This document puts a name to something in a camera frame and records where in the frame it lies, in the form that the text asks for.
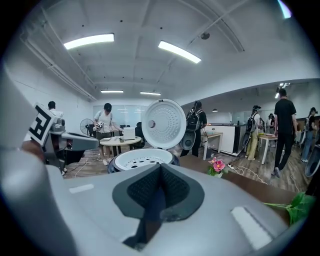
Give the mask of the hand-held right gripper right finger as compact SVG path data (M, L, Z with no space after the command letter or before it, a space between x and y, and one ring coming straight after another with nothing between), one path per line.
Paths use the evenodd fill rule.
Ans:
M161 166L166 208L147 256L279 256L288 226L236 184L171 164Z

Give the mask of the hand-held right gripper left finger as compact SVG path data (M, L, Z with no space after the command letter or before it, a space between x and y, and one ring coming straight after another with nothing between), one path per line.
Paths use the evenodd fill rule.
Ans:
M162 195L156 166L64 180L63 217L77 256L162 256L148 241L160 222Z

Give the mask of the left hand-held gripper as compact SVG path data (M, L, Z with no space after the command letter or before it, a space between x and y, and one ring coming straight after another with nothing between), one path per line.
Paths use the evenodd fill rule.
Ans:
M77 152L99 147L100 141L94 137L65 132L65 120L55 116L43 104L37 102L33 107L37 111L37 115L27 134L32 141L39 144L44 155L44 162L47 165L55 166L59 170L64 169L65 160L59 156L60 152L64 150L60 146L61 142L66 143L67 150Z

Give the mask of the white steamer tray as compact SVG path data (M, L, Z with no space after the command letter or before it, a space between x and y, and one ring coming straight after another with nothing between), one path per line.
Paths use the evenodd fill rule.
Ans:
M119 154L113 165L119 171L126 171L148 165L172 164L174 159L175 156L167 150L141 148Z

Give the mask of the dark blue rice cooker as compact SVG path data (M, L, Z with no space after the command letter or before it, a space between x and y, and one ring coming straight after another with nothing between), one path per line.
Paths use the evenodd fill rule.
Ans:
M185 134L187 127L185 113L177 102L170 99L159 99L151 103L144 111L141 127L144 138L150 145L150 148L143 149L168 151L177 146ZM107 167L109 174L123 172L117 170L114 166L116 157L111 160ZM170 164L179 166L178 157L174 155L174 161Z

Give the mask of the pink flowers in white pot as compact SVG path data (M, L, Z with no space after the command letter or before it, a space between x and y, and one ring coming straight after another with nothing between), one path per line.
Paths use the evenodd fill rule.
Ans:
M208 163L210 164L207 168L208 175L221 178L223 174L228 173L226 165L221 159L214 157L213 159L209 160Z

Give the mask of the person's left hand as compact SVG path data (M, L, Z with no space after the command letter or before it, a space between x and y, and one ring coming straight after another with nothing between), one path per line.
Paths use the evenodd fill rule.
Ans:
M35 140L24 141L21 145L23 151L35 155L42 163L45 163L45 155L41 145Z

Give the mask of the black standing fan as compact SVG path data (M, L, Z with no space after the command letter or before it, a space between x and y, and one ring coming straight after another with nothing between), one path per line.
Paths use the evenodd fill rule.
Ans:
M89 119L89 118L85 118L80 122L80 130L84 135L87 135L89 137L94 137L95 133L94 133L94 127L95 124L94 122Z

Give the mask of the round white table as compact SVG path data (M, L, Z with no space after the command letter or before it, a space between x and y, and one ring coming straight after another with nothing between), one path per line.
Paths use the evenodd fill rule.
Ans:
M129 146L129 148L131 149L133 144L136 144L141 140L142 138L139 136L136 136L134 139L130 140L124 140L122 136L113 136L110 138L103 138L99 142L103 146L111 147L113 156L116 157L117 155L122 153L122 146Z

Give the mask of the white box appliance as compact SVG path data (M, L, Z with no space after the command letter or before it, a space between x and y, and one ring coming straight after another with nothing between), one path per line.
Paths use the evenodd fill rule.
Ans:
M136 139L136 130L134 127L124 127L122 133L123 133L123 139L125 141Z

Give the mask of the black office chair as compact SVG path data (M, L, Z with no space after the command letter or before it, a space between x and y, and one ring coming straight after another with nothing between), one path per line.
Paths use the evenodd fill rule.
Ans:
M143 135L142 122L141 122L141 121L136 124L136 127L135 127L135 136L136 136L136 137L140 137L141 140L140 140L139 142L137 142L134 147L135 147L136 149L141 149L141 148L143 148L143 147L145 146L146 140L145 140L145 137L144 137L144 135Z

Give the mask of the wood-top white-leg table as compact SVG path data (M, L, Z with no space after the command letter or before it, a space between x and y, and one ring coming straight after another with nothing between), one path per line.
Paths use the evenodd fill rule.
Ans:
M268 148L269 148L269 142L270 141L277 141L277 140L278 140L278 138L276 136L274 136L273 134L260 134L259 135L258 145L257 145L258 151L262 147L263 141L265 141L264 151L263 151L262 160L261 160L262 165L264 165L266 162L267 152L268 152Z
M221 152L221 146L222 146L222 140L223 140L223 133L222 132L210 132L210 133L204 133L201 136L201 145L203 146L203 157L202 159L205 161L207 159L207 152L208 152L208 145L210 139L219 138L218 146L216 148L217 152Z

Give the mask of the white office partition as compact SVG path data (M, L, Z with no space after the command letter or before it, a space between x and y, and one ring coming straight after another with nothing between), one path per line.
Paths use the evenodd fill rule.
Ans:
M241 151L242 127L239 125L214 125L213 132L222 133L220 151L226 154L238 155Z

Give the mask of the green leaf sprig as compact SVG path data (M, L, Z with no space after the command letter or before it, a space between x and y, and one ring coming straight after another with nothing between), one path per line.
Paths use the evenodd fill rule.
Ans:
M315 202L316 198L314 196L299 192L289 204L266 202L264 204L273 208L286 210L289 214L289 224L293 225L309 215Z

